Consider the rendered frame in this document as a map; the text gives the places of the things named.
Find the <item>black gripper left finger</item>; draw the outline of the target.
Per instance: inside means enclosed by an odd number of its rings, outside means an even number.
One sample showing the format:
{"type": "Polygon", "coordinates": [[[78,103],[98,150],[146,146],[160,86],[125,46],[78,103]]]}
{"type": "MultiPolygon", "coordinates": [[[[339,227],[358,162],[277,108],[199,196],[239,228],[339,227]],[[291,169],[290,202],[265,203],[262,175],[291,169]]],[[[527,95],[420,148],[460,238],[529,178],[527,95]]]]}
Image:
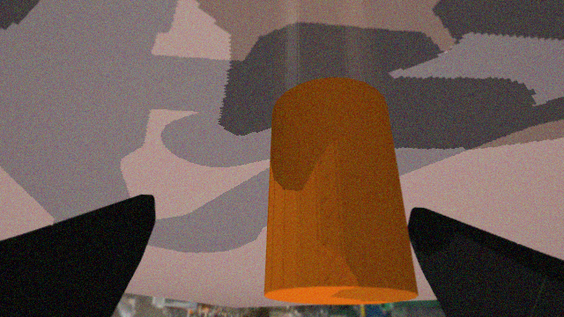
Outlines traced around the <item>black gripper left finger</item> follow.
{"type": "Polygon", "coordinates": [[[112,317],[155,223],[138,195],[0,241],[0,317],[112,317]]]}

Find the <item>orange knob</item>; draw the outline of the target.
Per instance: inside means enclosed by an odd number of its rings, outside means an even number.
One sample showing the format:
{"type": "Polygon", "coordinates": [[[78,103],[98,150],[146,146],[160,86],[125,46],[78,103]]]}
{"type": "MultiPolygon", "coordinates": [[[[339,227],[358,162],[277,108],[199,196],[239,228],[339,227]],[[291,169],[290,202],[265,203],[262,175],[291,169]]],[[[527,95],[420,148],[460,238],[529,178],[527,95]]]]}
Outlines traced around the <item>orange knob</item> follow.
{"type": "Polygon", "coordinates": [[[264,296],[356,305],[419,296],[384,96],[349,77],[272,109],[264,296]]]}

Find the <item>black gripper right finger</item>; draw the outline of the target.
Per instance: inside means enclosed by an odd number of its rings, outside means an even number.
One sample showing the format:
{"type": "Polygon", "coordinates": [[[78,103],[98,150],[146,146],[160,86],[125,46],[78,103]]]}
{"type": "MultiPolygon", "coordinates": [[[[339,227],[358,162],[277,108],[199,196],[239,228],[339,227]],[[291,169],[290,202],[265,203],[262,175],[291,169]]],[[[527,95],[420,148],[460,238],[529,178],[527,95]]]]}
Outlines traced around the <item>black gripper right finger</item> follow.
{"type": "Polygon", "coordinates": [[[564,317],[564,260],[425,208],[408,236],[446,317],[564,317]]]}

